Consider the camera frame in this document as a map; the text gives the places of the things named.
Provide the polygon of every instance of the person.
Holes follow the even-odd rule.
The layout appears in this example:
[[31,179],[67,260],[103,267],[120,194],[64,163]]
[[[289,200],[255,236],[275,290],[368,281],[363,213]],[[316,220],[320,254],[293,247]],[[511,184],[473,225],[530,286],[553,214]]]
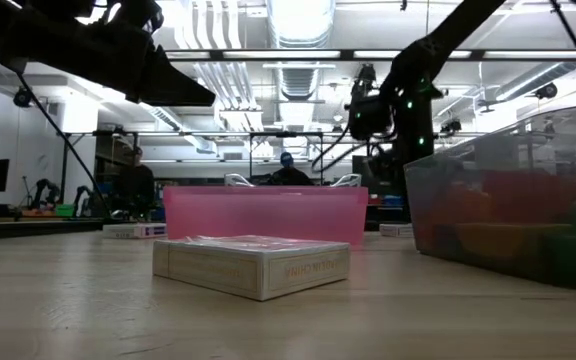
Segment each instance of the person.
[[308,175],[294,167],[295,160],[288,152],[281,154],[279,158],[283,168],[272,174],[272,178],[280,185],[302,186],[313,185]]
[[138,213],[146,212],[155,200],[155,177],[152,170],[141,163],[143,151],[137,147],[132,152],[134,166],[125,166],[115,182],[115,192],[119,197],[117,207]]

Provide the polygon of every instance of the wooden table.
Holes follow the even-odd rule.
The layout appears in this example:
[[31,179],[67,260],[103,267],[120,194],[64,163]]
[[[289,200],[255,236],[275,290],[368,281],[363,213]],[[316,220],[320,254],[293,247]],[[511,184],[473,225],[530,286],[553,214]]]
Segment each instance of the wooden table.
[[366,236],[349,281],[258,303],[152,277],[151,241],[0,240],[0,359],[576,359],[576,291]]

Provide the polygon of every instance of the clear plastic bin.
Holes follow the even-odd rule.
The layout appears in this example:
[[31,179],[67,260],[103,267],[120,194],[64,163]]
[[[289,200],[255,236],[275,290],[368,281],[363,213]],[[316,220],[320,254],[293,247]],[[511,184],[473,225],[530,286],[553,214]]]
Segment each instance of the clear plastic bin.
[[368,189],[267,186],[164,189],[170,239],[186,236],[274,236],[347,242],[363,240]]
[[406,167],[417,249],[576,287],[576,108]]

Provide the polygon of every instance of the white box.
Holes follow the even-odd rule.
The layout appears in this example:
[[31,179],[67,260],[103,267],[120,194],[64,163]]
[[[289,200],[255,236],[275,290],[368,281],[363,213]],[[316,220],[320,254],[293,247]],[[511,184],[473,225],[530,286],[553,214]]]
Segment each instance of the white box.
[[157,240],[153,273],[255,300],[348,278],[347,243],[260,236]]
[[379,224],[381,236],[414,237],[411,224]]
[[166,224],[137,223],[104,225],[103,236],[109,239],[151,239],[168,236]]

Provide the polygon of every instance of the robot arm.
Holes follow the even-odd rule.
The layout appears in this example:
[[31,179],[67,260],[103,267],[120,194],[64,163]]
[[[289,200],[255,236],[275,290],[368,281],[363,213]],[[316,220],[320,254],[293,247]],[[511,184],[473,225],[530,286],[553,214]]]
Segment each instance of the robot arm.
[[163,15],[154,0],[110,0],[101,20],[79,23],[95,1],[0,0],[0,63],[23,73],[30,59],[43,62],[153,106],[212,105],[215,95],[155,48],[151,35]]

